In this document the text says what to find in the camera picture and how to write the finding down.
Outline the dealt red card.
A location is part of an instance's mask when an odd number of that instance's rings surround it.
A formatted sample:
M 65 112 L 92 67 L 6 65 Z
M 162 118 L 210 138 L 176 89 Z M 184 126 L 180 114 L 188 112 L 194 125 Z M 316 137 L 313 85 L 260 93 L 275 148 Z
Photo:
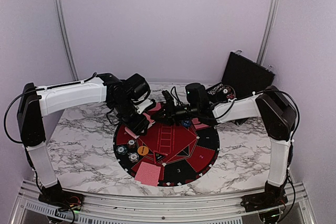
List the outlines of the dealt red card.
M 157 103 L 156 106 L 152 109 L 152 111 L 158 111 L 161 109 L 161 103 Z
M 135 175 L 135 180 L 142 184 L 152 185 L 155 178 L 155 165 L 142 162 Z
M 193 123 L 193 126 L 195 127 L 196 130 L 205 129 L 205 128 L 209 127 L 209 125 L 200 122 L 198 119 L 193 119 L 192 123 Z
M 157 186 L 159 182 L 161 167 L 159 166 L 153 166 L 150 169 L 150 185 L 151 186 Z
M 151 119 L 151 116 L 148 113 L 143 113 L 143 115 L 146 117 L 146 119 L 149 121 L 148 128 L 152 127 L 155 124 L 155 121 Z

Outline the red playing card deck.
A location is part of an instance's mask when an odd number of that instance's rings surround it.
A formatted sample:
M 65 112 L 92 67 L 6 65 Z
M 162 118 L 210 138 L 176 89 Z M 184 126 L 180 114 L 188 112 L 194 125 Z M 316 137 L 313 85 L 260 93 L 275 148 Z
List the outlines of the red playing card deck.
M 125 132 L 129 134 L 132 138 L 137 139 L 139 136 L 133 133 L 128 127 L 125 127 Z

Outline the blue round blind button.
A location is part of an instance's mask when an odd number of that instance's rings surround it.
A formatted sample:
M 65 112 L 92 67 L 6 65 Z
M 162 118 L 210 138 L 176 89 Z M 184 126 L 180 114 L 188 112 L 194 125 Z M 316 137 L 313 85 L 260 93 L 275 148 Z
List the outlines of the blue round blind button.
M 184 127 L 190 127 L 192 122 L 190 120 L 182 120 L 181 125 Z

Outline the small orange black chip pile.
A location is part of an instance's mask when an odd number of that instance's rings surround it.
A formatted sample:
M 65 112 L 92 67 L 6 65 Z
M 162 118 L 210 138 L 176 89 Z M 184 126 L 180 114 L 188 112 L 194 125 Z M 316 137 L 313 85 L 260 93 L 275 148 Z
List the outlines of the small orange black chip pile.
M 133 139 L 128 140 L 127 142 L 128 148 L 135 148 L 136 147 L 136 141 Z

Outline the orange round blind button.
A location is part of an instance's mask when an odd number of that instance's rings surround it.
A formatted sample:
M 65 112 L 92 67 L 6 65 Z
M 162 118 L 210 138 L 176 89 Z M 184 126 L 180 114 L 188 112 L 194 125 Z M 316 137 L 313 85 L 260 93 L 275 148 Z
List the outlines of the orange round blind button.
M 146 156 L 149 153 L 149 148 L 147 146 L 140 146 L 137 150 L 138 154 L 141 156 Z

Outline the black triangular button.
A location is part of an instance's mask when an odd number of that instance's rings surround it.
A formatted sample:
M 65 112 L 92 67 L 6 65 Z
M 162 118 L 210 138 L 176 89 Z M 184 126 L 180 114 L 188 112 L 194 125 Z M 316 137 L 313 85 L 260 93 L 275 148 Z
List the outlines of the black triangular button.
M 167 155 L 164 153 L 160 153 L 158 151 L 154 151 L 153 152 L 154 155 L 154 163 L 157 164 L 159 161 L 161 161 L 162 159 L 166 158 Z

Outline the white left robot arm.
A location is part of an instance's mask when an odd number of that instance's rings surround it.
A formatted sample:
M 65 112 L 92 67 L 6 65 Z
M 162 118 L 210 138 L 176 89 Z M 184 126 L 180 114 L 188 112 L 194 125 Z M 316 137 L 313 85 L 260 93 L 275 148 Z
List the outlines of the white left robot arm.
M 47 189 L 45 196 L 54 205 L 61 206 L 67 198 L 66 193 L 57 187 L 59 180 L 47 150 L 45 119 L 67 109 L 103 103 L 110 111 L 116 112 L 119 122 L 133 134 L 144 135 L 150 126 L 144 113 L 155 106 L 155 101 L 149 98 L 150 94 L 149 84 L 138 73 L 126 80 L 120 80 L 111 73 L 94 73 L 87 79 L 50 86 L 36 86 L 31 82 L 8 105 L 3 127 L 5 134 L 9 134 L 9 110 L 18 103 L 16 118 L 20 139 L 15 140 L 10 135 L 8 138 L 23 146 L 32 169 Z

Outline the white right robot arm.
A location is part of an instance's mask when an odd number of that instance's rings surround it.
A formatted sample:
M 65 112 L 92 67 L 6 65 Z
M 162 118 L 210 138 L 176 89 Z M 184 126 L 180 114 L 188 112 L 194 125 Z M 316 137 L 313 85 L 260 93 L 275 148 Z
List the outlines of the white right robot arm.
M 271 141 L 270 187 L 260 195 L 260 203 L 271 207 L 280 199 L 281 187 L 287 178 L 293 135 L 299 123 L 299 110 L 292 97 L 275 86 L 254 92 L 243 99 L 211 103 L 205 87 L 190 83 L 185 87 L 187 103 L 178 105 L 168 91 L 163 91 L 165 102 L 151 119 L 166 125 L 197 118 L 202 124 L 215 126 L 244 118 L 261 118 Z

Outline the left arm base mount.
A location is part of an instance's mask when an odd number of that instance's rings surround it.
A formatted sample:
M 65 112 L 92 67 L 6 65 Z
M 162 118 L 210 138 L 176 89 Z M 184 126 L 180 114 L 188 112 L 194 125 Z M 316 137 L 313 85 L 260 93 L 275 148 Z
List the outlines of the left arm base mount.
M 51 187 L 41 186 L 38 200 L 57 206 L 60 211 L 80 210 L 84 199 L 83 194 L 63 190 L 60 182 Z

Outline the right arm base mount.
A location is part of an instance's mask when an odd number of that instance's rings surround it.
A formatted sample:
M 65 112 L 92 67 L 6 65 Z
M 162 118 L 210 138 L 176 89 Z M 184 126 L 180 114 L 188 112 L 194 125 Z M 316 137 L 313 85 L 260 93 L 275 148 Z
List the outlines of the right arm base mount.
M 246 212 L 284 205 L 288 202 L 288 198 L 285 195 L 286 183 L 287 179 L 282 185 L 277 187 L 266 181 L 263 192 L 242 196 L 240 205 L 245 208 Z

